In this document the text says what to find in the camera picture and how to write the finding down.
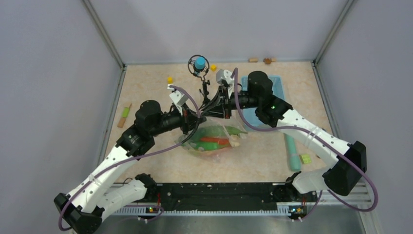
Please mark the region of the clear pink zip top bag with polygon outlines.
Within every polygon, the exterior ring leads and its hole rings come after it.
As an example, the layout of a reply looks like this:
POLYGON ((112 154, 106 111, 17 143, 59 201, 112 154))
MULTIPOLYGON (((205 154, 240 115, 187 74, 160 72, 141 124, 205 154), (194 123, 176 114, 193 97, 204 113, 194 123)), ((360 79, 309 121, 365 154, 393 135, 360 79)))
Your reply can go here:
POLYGON ((247 130, 237 119, 207 117, 181 148, 194 157, 219 162, 224 153, 239 147, 247 136, 247 130))

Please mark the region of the smooth orange carrot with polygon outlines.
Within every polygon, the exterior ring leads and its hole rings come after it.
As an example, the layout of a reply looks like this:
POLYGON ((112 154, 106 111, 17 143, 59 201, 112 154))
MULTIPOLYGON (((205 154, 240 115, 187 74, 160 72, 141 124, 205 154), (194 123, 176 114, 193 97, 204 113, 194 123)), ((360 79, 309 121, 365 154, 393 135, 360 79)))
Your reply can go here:
POLYGON ((207 142, 207 143, 216 143, 218 145, 229 145, 229 140, 227 138, 202 137, 200 138, 200 141, 207 142))

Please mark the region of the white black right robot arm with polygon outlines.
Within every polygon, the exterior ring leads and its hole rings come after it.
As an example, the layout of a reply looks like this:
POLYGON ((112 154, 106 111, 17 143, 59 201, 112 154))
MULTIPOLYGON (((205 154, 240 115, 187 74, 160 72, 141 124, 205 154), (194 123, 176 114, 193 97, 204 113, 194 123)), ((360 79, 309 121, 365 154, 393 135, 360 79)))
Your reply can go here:
POLYGON ((339 139, 303 117, 291 104, 273 93, 273 82, 263 71, 247 77, 247 89, 238 88, 238 70, 219 70, 219 88, 204 113, 211 117, 230 118, 238 111, 243 123, 260 132, 279 131, 314 152, 325 167, 309 172, 296 172, 288 180, 286 196, 300 200, 305 193, 329 190, 347 196, 365 176, 366 146, 356 141, 339 139))

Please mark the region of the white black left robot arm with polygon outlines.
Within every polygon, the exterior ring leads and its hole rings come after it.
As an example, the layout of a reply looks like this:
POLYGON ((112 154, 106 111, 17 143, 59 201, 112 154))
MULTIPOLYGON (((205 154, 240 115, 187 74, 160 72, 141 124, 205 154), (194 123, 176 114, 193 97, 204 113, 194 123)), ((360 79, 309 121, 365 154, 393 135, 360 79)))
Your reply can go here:
POLYGON ((156 188, 144 174, 127 185, 108 192, 112 184, 140 159, 168 152, 183 144, 179 142, 163 150, 150 153, 154 138, 174 129, 181 129, 191 136, 205 121, 203 106, 190 109, 186 101, 172 104, 168 112, 161 110, 159 102, 144 101, 135 113, 134 124, 126 129, 111 151, 95 170, 67 194, 59 193, 54 204, 59 211, 58 227, 61 231, 76 234, 93 234, 114 212, 135 200, 151 201, 156 188))

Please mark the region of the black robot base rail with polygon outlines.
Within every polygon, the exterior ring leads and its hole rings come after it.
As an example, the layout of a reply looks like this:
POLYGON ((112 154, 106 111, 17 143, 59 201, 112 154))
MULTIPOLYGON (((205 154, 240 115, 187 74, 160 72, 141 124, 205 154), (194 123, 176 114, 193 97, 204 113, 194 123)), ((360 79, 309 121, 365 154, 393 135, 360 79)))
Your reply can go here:
POLYGON ((163 183, 136 202, 160 205, 167 212, 254 212, 276 211, 283 202, 302 205, 316 200, 317 192, 300 194, 283 183, 163 183))

